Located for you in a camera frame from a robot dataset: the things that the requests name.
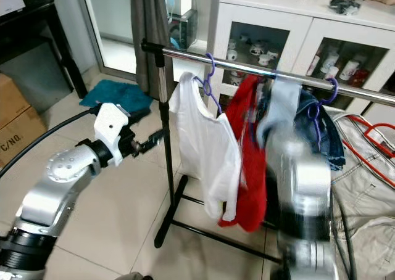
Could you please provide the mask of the purple clothes hanger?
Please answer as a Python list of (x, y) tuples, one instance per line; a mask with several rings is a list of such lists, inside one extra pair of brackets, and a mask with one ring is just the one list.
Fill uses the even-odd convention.
[(320, 108), (325, 104), (330, 104), (338, 96), (338, 86), (339, 86), (338, 80), (333, 76), (328, 77), (326, 80), (328, 82), (332, 83), (332, 85), (333, 85), (331, 96), (328, 99), (319, 99), (316, 101), (316, 103), (309, 105), (307, 108), (307, 114), (312, 119), (313, 124), (314, 124), (314, 131), (315, 131), (315, 134), (317, 137), (316, 144), (319, 147), (320, 147), (320, 144), (322, 141), (320, 125), (319, 125), (319, 121), (318, 121), (318, 115), (319, 115)]
[(215, 95), (212, 93), (212, 85), (210, 83), (210, 80), (212, 79), (215, 73), (215, 59), (214, 56), (211, 54), (211, 52), (207, 52), (206, 57), (208, 57), (209, 60), (211, 61), (210, 72), (203, 79), (200, 79), (200, 77), (198, 77), (197, 75), (194, 76), (194, 79), (197, 80), (198, 83), (200, 83), (203, 93), (206, 96), (211, 97), (212, 100), (214, 100), (214, 104), (215, 106), (217, 106), (217, 115), (220, 115), (223, 113), (223, 110), (221, 108), (221, 105), (217, 97), (215, 97)]

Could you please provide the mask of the dark cloth bundle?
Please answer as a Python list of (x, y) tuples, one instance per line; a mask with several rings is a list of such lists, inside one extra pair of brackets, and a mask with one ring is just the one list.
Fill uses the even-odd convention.
[(361, 3), (358, 0), (331, 0), (328, 8), (339, 15), (355, 15), (359, 13)]

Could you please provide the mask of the white t-shirt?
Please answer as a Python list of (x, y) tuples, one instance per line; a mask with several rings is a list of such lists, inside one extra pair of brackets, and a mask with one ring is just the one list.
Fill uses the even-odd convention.
[(207, 215), (217, 221), (234, 220), (241, 154), (228, 117), (210, 113), (191, 72), (181, 74), (169, 111), (180, 138), (181, 167), (199, 179)]

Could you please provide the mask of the printed cardboard box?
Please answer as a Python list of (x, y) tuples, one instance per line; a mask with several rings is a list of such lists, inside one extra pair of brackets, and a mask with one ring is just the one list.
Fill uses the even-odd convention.
[(34, 139), (47, 131), (36, 109), (32, 106), (0, 129), (0, 164), (4, 167)]

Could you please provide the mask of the blue denim jeans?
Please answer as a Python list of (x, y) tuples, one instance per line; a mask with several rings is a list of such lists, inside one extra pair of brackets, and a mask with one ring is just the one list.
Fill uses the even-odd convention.
[[(266, 102), (264, 111), (262, 113), (262, 117), (265, 113), (265, 109), (267, 108), (269, 101), (269, 93), (270, 93), (271, 85), (268, 90), (268, 100)], [(290, 127), (289, 125), (277, 125), (274, 128), (268, 130), (266, 134), (265, 140), (268, 139), (269, 131), (274, 130), (275, 128), (285, 126), (294, 130), (298, 133), (302, 138), (307, 140), (313, 150), (313, 152), (319, 153), (323, 156), (328, 167), (330, 168), (330, 190), (332, 186), (332, 173), (334, 171), (341, 170), (346, 162), (343, 144), (341, 137), (339, 136), (339, 131), (336, 125), (333, 123), (333, 120), (328, 116), (327, 111), (325, 111), (324, 106), (320, 108), (318, 121), (320, 125), (320, 131), (322, 136), (322, 141), (320, 147), (316, 144), (316, 134), (314, 131), (314, 124), (312, 119), (307, 114), (307, 108), (309, 105), (316, 103), (318, 99), (314, 97), (310, 92), (305, 91), (302, 88), (302, 91), (299, 95), (299, 105), (296, 117), (294, 118), (294, 125)]]

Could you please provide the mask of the teal floor rug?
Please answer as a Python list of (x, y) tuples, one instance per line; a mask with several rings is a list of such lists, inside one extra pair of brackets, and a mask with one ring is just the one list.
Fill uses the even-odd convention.
[(81, 100), (80, 105), (93, 107), (102, 103), (119, 104), (127, 113), (149, 110), (152, 98), (136, 84), (102, 80)]

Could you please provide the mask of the grey curtain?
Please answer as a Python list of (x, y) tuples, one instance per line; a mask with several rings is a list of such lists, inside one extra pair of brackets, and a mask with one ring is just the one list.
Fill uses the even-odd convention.
[(167, 16), (165, 0), (131, 0), (136, 82), (160, 102), (169, 100), (173, 80), (172, 61), (161, 54), (169, 41)]

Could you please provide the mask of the red t-shirt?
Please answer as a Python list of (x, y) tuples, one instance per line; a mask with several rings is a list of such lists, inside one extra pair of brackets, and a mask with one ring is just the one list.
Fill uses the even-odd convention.
[(249, 233), (259, 229), (267, 207), (265, 151), (255, 144), (255, 128), (249, 122), (255, 117), (258, 83), (257, 75), (246, 75), (225, 110), (235, 139), (240, 145), (241, 176), (235, 218), (231, 221), (218, 221), (221, 227), (238, 224)]

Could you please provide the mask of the silver framed glass door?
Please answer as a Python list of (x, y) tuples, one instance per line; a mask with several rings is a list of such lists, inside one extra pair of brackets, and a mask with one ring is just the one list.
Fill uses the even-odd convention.
[[(135, 79), (136, 59), (131, 24), (131, 0), (84, 0), (85, 15), (93, 29), (93, 45), (102, 72)], [(197, 38), (186, 51), (208, 51), (211, 7), (217, 0), (196, 0)]]

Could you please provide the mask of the black chrome clothes rack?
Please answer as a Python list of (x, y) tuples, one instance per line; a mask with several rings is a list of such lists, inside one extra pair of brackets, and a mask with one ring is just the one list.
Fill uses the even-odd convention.
[[(214, 59), (208, 58), (206, 55), (197, 55), (192, 52), (186, 51), (178, 51), (177, 49), (170, 49), (166, 46), (158, 45), (156, 43), (150, 43), (149, 41), (142, 41), (141, 43), (142, 51), (146, 51), (148, 54), (154, 55), (155, 65), (158, 66), (159, 77), (161, 80), (160, 85), (160, 94), (162, 95), (164, 91), (167, 90), (167, 84), (164, 83), (164, 80), (167, 77), (167, 74), (172, 74), (171, 71), (167, 71), (165, 67), (166, 59), (165, 57), (171, 57), (175, 59), (181, 60), (191, 60), (197, 61), (206, 65), (211, 65), (212, 68), (223, 68), (225, 70), (233, 70), (237, 72), (244, 72), (251, 75), (258, 75), (261, 77), (266, 77), (269, 79), (289, 79), (296, 81), (305, 86), (310, 86), (311, 88), (318, 88), (324, 90), (334, 90), (336, 89), (339, 94), (345, 95), (347, 97), (355, 97), (356, 99), (364, 99), (370, 102), (375, 102), (378, 104), (395, 106), (395, 96), (389, 95), (386, 93), (381, 93), (378, 91), (366, 90), (363, 88), (356, 88), (355, 86), (348, 85), (338, 85), (336, 88), (332, 86), (330, 83), (314, 79), (312, 77), (308, 77), (305, 75), (294, 75), (289, 72), (278, 72), (276, 70), (269, 70), (264, 67), (258, 67), (255, 65), (245, 65), (235, 61), (228, 61), (222, 59)], [(241, 244), (238, 241), (233, 241), (229, 238), (220, 237), (217, 233), (210, 233), (206, 230), (197, 229), (194, 226), (190, 226), (189, 224), (181, 223), (174, 219), (176, 210), (178, 209), (178, 204), (180, 204), (180, 200), (185, 198), (194, 203), (203, 204), (203, 201), (200, 199), (196, 199), (190, 196), (184, 196), (183, 192), (185, 190), (186, 185), (188, 184), (187, 176), (182, 176), (180, 182), (178, 182), (178, 186), (174, 185), (174, 170), (172, 165), (172, 151), (170, 150), (170, 130), (169, 130), (169, 104), (168, 100), (164, 102), (159, 102), (160, 106), (160, 119), (162, 122), (164, 136), (164, 147), (165, 147), (165, 159), (167, 164), (167, 181), (169, 187), (169, 196), (170, 196), (170, 205), (167, 209), (166, 215), (164, 215), (164, 219), (160, 225), (158, 232), (156, 232), (156, 236), (154, 238), (154, 247), (161, 248), (167, 232), (169, 228), (174, 224), (180, 228), (187, 229), (194, 233), (197, 233), (200, 236), (208, 237), (209, 239), (215, 240), (217, 242), (221, 242), (223, 244), (228, 244), (232, 248), (239, 249), (240, 251), (247, 252), (255, 257), (265, 258), (273, 263), (281, 263), (281, 260), (276, 257), (272, 257), (271, 255), (266, 254), (265, 252), (261, 252), (259, 250), (252, 249), (245, 244)]]

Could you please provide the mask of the red clothes hanger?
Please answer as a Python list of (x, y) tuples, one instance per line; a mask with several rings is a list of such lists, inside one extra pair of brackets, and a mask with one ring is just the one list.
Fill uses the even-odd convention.
[(370, 124), (360, 115), (340, 113), (332, 120), (338, 126), (346, 158), (345, 169), (361, 167), (395, 191), (395, 138), (381, 129), (395, 130), (392, 124)]

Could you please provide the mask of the glass aquarium tank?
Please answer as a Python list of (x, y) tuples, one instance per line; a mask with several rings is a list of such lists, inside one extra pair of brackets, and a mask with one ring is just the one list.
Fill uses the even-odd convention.
[(170, 44), (186, 51), (197, 38), (196, 0), (165, 0)]

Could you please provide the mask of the black desk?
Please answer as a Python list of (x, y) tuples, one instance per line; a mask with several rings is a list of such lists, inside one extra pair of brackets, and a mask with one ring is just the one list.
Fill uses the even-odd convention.
[(73, 90), (76, 91), (79, 99), (84, 99), (88, 90), (81, 72), (77, 68), (73, 52), (70, 49), (70, 43), (57, 14), (56, 2), (50, 0), (39, 6), (25, 7), (24, 9), (7, 13), (0, 17), (0, 29), (2, 30), (2, 35), (10, 37), (14, 34), (21, 35), (25, 31), (31, 31), (30, 27), (40, 22), (47, 23), (54, 41), (54, 55), (56, 55), (63, 74), (67, 77)]

